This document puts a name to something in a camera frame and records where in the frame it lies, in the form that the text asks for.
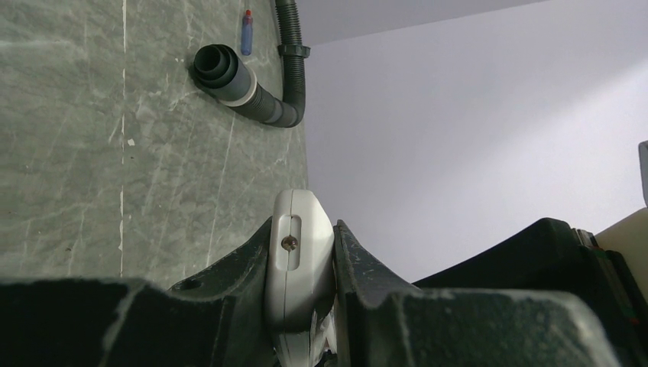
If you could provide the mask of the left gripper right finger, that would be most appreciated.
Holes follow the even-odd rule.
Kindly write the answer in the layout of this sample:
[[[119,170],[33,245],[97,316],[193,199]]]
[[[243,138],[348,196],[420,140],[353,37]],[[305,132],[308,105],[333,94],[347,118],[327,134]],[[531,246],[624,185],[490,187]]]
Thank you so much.
[[[619,366],[595,313],[573,294],[420,289],[334,228],[339,366]]]

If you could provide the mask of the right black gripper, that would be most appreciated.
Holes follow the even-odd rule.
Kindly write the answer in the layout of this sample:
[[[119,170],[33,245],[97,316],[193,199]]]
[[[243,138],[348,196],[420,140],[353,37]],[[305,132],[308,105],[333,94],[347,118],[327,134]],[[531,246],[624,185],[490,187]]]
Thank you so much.
[[[564,221],[542,218],[466,261],[420,279],[419,288],[564,291],[597,314],[622,366],[647,365],[647,304],[620,252]]]

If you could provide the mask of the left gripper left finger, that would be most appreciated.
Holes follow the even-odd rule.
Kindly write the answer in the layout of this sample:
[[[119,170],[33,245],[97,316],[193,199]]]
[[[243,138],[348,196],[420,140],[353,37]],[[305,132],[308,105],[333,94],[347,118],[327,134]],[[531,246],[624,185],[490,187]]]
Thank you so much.
[[[140,278],[3,278],[3,366],[271,366],[271,223],[169,289]]]

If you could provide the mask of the white remote control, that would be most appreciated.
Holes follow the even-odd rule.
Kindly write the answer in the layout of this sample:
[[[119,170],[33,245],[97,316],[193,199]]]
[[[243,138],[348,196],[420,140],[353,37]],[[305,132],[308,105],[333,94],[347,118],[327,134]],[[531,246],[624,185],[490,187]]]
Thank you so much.
[[[315,366],[337,350],[334,231],[309,190],[280,192],[271,218],[264,319],[282,366]]]

